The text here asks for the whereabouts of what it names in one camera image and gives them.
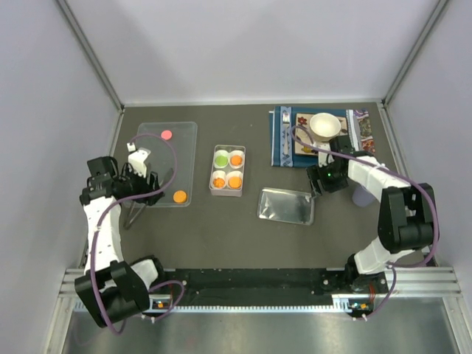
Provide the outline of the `metal tongs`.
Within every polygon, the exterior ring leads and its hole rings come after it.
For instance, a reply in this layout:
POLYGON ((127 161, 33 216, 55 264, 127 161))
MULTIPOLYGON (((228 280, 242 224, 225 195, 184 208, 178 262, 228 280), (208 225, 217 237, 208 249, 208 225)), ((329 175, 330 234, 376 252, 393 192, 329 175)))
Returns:
MULTIPOLYGON (((159 186, 161 187, 162 185, 166 184, 167 182, 170 181, 172 175, 173 175, 174 169, 171 167, 162 180, 159 181, 159 186)), ((125 230, 129 230, 131 226, 136 222, 136 220, 139 218, 139 216, 147 209, 147 204, 138 204, 135 201, 131 202, 131 206, 128 209, 128 214, 125 217, 125 220, 123 222, 123 228, 125 230)))

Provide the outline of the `orange round cookie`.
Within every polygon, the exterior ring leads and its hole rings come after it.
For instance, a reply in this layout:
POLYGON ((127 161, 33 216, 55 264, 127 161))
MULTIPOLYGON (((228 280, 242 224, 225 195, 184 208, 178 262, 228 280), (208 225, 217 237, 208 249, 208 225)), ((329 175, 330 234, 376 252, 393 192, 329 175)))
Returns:
POLYGON ((230 163, 233 167, 237 168, 238 166, 242 165, 243 158, 239 155, 233 155, 230 159, 230 163))

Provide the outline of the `orange flower cookie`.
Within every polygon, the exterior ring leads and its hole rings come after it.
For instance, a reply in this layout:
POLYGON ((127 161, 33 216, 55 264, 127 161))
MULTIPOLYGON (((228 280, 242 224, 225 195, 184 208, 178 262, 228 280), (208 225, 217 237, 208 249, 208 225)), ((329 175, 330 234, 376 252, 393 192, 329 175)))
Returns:
POLYGON ((215 189, 223 189, 226 186, 226 180, 224 178, 215 178, 212 181, 212 186, 215 189))

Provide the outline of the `green round cookie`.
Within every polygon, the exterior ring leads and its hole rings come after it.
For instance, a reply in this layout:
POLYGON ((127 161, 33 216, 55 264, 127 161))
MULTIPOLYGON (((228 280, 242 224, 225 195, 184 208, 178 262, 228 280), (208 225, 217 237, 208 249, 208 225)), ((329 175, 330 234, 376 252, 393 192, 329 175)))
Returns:
POLYGON ((227 164, 228 164, 228 158, 225 157, 225 156, 218 156, 218 157, 215 159, 215 164, 216 164, 218 167, 225 167, 225 166, 227 166, 227 164))

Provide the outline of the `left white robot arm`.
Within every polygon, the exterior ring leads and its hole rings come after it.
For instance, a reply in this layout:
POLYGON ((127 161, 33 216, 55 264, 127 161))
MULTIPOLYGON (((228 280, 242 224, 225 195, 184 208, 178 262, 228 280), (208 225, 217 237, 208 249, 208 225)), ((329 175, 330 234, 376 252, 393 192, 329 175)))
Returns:
POLYGON ((119 220, 121 205, 137 197, 153 206, 164 193, 148 165, 149 150, 139 149, 122 167, 112 156, 87 162, 90 176, 80 194, 88 221, 88 256, 84 275, 74 289, 99 327, 111 327, 149 308, 148 291, 160 292, 167 275, 154 256, 127 263, 122 255, 119 220))

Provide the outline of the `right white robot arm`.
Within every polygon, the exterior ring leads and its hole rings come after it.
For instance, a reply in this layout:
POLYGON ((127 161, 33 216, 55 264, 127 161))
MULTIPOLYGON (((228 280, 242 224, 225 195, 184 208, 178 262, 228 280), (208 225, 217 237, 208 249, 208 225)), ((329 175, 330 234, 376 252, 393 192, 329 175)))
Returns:
POLYGON ((354 151, 340 139, 317 149, 318 163, 307 169, 312 193, 337 192, 354 181, 380 204, 377 235, 364 249, 352 254, 344 267, 344 283, 359 292, 371 276, 384 271, 439 240, 434 191, 395 173, 371 153, 354 151))

